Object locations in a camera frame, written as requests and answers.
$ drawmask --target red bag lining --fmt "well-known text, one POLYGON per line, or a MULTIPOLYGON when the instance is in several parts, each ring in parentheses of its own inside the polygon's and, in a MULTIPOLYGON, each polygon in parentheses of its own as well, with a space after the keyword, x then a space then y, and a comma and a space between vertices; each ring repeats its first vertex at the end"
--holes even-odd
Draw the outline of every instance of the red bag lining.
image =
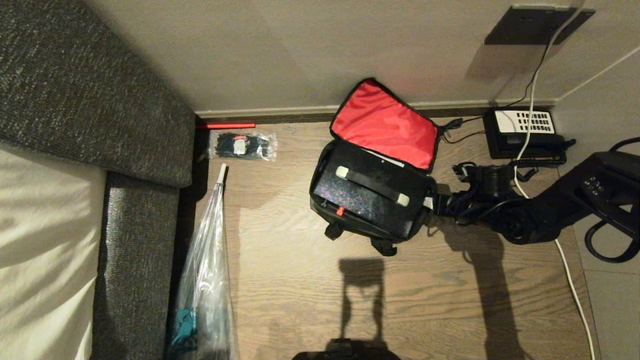
POLYGON ((333 118, 334 136, 431 170, 438 126, 398 99, 375 79, 361 81, 333 118))

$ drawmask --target baseboard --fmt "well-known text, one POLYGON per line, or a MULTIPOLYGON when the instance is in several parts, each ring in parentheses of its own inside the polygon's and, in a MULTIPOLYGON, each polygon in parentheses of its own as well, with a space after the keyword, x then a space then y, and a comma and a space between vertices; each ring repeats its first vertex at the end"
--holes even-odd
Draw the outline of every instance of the baseboard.
MULTIPOLYGON (((437 101, 437 102, 410 102, 409 105, 421 113, 430 117, 448 116, 474 116, 482 115, 486 110, 496 106, 504 106, 517 99, 506 99, 498 101, 437 101)), ((557 99, 537 99, 536 106, 551 108, 555 106, 557 99)), ((246 110, 206 110, 196 111, 201 119, 262 119, 267 122, 281 122, 292 119, 316 119, 324 120, 327 116, 333 115, 339 105, 328 106, 301 106, 295 108, 266 108, 266 109, 246 109, 246 110)))

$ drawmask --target gray sofa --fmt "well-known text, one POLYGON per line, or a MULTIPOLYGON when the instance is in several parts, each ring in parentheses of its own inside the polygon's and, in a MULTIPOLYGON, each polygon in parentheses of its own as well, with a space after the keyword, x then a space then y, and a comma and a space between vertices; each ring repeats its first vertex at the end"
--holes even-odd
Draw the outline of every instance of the gray sofa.
POLYGON ((78 0, 0 3, 0 142, 108 170, 92 359, 160 359, 195 115, 78 0))

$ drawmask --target wall socket plate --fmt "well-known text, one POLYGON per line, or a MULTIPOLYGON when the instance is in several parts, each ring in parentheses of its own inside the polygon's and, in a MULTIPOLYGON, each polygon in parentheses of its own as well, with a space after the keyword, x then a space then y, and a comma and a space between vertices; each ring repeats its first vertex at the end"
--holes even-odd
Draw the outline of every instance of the wall socket plate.
MULTIPOLYGON (((576 8, 513 5, 484 39, 485 45, 546 45, 557 28, 573 15, 576 8)), ((586 22, 594 9, 582 9, 554 42, 562 43, 586 22)))

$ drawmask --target small plastic bag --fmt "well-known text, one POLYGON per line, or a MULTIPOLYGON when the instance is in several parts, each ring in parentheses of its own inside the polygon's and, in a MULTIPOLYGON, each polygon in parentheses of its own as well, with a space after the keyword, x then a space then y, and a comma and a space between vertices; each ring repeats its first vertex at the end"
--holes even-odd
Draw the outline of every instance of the small plastic bag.
POLYGON ((278 140, 276 134, 264 133, 209 133, 207 157, 276 160, 278 140))
POLYGON ((222 165, 180 278, 171 360, 238 360, 223 221, 222 165))

